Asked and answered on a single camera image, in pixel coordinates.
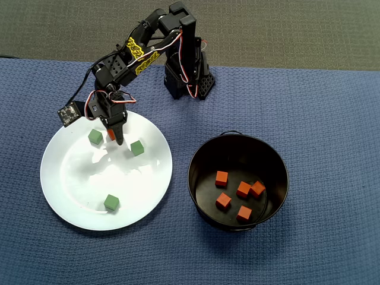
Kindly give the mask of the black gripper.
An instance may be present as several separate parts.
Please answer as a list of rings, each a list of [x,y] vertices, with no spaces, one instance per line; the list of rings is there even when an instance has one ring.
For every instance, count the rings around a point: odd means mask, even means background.
[[[118,145],[124,143],[124,125],[127,121],[127,112],[121,90],[111,92],[96,90],[88,103],[88,117],[90,119],[100,118],[107,130],[112,130]]]

